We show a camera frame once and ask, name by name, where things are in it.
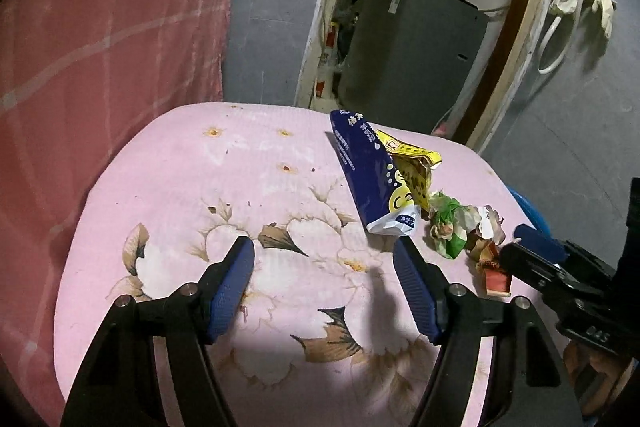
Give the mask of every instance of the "table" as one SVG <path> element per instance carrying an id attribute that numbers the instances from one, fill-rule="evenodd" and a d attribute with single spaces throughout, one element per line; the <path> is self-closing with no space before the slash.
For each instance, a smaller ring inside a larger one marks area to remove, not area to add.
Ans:
<path id="1" fill-rule="evenodd" d="M 472 150 L 380 128 L 440 152 L 431 189 L 490 204 L 508 239 L 529 222 Z M 89 194 L 62 276 L 54 361 L 63 396 L 117 295 L 167 296 L 244 234 L 254 274 L 233 327 L 209 350 L 238 425 L 408 425 L 438 348 L 415 328 L 393 238 L 365 234 L 330 136 L 328 116 L 310 110 L 201 103 L 162 115 L 127 144 Z M 423 222 L 414 242 L 425 259 L 482 293 L 474 263 L 464 253 L 444 259 L 426 236 Z M 548 315 L 532 288 L 513 280 L 511 290 Z M 465 425 L 477 424 L 491 347 L 483 339 Z M 159 380 L 179 422 L 166 363 Z"/>

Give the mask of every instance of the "white hose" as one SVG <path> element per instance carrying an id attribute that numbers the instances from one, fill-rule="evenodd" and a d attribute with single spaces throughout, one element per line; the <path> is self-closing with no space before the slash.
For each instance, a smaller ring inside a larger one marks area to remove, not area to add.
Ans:
<path id="1" fill-rule="evenodd" d="M 557 16 L 553 21 L 553 23 L 551 24 L 551 26 L 549 26 L 549 29 L 546 31 L 545 37 L 542 39 L 542 42 L 540 42 L 540 48 L 538 51 L 538 73 L 549 74 L 561 64 L 562 60 L 564 59 L 564 56 L 566 55 L 566 52 L 569 50 L 569 45 L 571 45 L 571 41 L 574 38 L 575 29 L 578 27 L 578 22 L 580 21 L 580 12 L 582 11 L 583 2 L 584 0 L 578 0 L 578 5 L 575 7 L 575 12 L 574 12 L 574 25 L 571 28 L 571 33 L 569 34 L 569 38 L 567 39 L 566 44 L 564 45 L 564 48 L 558 55 L 558 58 L 556 58 L 556 60 L 554 60 L 546 68 L 541 70 L 540 64 L 542 63 L 542 54 L 545 52 L 546 45 L 549 44 L 551 37 L 553 36 L 555 31 L 558 29 L 558 26 L 560 25 L 560 21 L 562 20 L 562 16 L 560 15 Z"/>

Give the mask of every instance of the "gray appliance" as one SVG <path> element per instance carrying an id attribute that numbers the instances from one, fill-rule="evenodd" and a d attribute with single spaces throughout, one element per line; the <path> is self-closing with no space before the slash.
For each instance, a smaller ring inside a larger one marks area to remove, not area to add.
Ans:
<path id="1" fill-rule="evenodd" d="M 367 120 L 429 134 L 458 98 L 487 21 L 464 0 L 364 0 L 340 102 Z"/>

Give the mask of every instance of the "red cloth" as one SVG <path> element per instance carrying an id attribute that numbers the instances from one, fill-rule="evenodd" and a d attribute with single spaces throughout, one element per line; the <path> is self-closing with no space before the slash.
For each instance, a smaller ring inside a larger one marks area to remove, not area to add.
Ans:
<path id="1" fill-rule="evenodd" d="M 222 99 L 229 3 L 0 3 L 0 355 L 50 425 L 54 304 L 84 198 L 155 117 Z"/>

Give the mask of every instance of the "snack bag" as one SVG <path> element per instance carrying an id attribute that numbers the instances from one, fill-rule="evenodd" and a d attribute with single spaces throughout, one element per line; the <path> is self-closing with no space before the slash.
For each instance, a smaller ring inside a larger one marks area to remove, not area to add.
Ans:
<path id="1" fill-rule="evenodd" d="M 334 110 L 329 118 L 342 170 L 367 231 L 410 235 L 420 208 L 376 133 L 359 113 Z"/>
<path id="2" fill-rule="evenodd" d="M 404 143 L 380 130 L 376 131 L 376 135 L 402 172 L 415 201 L 428 211 L 431 170 L 442 163 L 442 156 L 435 151 Z"/>

